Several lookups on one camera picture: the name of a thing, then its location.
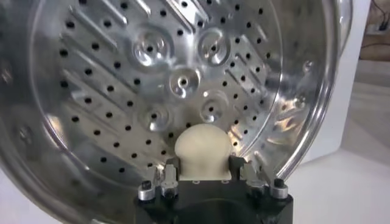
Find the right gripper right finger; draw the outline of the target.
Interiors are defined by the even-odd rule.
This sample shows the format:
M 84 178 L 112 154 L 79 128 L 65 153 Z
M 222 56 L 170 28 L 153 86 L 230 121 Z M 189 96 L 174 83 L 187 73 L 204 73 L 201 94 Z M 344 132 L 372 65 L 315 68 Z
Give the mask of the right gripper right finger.
M 249 194 L 264 195 L 266 192 L 277 200 L 288 198 L 288 187 L 284 180 L 278 178 L 268 166 L 261 165 L 256 170 L 251 163 L 244 158 L 230 155 L 229 171 L 231 180 L 244 181 Z

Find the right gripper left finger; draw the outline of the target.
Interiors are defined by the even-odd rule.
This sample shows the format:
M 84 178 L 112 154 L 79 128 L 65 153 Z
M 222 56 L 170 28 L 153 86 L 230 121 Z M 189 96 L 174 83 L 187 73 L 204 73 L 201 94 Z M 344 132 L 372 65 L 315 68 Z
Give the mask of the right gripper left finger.
M 156 166 L 147 169 L 146 177 L 138 186 L 139 201 L 152 201 L 158 190 L 168 200 L 178 195 L 180 159 L 176 156 L 168 159 L 160 172 Z

